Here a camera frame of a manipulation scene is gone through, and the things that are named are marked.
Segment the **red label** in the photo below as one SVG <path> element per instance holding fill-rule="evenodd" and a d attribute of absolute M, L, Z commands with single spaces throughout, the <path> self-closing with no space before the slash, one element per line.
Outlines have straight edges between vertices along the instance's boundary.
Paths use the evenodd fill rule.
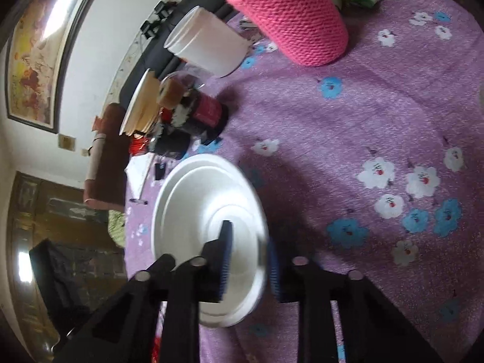
<path fill-rule="evenodd" d="M 198 108 L 193 113 L 192 117 L 198 121 L 215 128 L 222 115 L 222 106 L 220 102 L 213 99 L 211 96 L 200 93 L 200 102 Z"/>

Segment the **floral tablecloth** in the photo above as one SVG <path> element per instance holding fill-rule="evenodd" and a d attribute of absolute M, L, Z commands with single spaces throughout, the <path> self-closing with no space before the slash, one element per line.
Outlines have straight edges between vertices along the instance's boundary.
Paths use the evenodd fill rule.
<path fill-rule="evenodd" d="M 348 52 L 330 65 L 297 66 L 263 39 L 237 71 L 211 79 L 206 91 L 231 118 L 220 141 L 187 156 L 238 165 L 270 234 L 325 269 L 361 270 L 445 361 L 459 361 L 484 326 L 483 33 L 451 0 L 386 0 L 344 18 Z M 149 204 L 127 205 L 130 275 L 153 261 L 160 187 L 151 170 Z M 201 361 L 292 363 L 297 334 L 297 307 L 266 293 L 240 324 L 201 328 Z"/>

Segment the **green cloth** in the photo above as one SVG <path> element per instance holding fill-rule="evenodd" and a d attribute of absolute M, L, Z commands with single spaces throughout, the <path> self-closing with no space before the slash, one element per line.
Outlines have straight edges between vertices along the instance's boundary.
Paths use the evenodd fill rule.
<path fill-rule="evenodd" d="M 126 245 L 126 236 L 124 234 L 124 214 L 116 210 L 109 211 L 109 221 L 107 232 L 117 246 L 124 248 Z"/>

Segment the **white paper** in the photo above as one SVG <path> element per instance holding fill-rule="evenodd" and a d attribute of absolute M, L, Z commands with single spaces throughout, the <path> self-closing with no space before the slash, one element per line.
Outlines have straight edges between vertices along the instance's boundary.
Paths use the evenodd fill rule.
<path fill-rule="evenodd" d="M 128 176 L 128 183 L 131 187 L 132 197 L 139 199 L 143 186 L 145 185 L 146 177 L 148 176 L 149 167 L 154 158 L 154 153 L 147 153 L 131 157 L 128 166 L 126 167 L 126 175 Z"/>

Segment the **picture frame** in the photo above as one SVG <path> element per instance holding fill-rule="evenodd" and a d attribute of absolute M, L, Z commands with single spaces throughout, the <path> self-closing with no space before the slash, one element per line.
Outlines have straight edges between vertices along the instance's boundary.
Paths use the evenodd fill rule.
<path fill-rule="evenodd" d="M 10 36 L 5 58 L 7 116 L 59 132 L 65 72 L 92 0 L 32 0 Z"/>

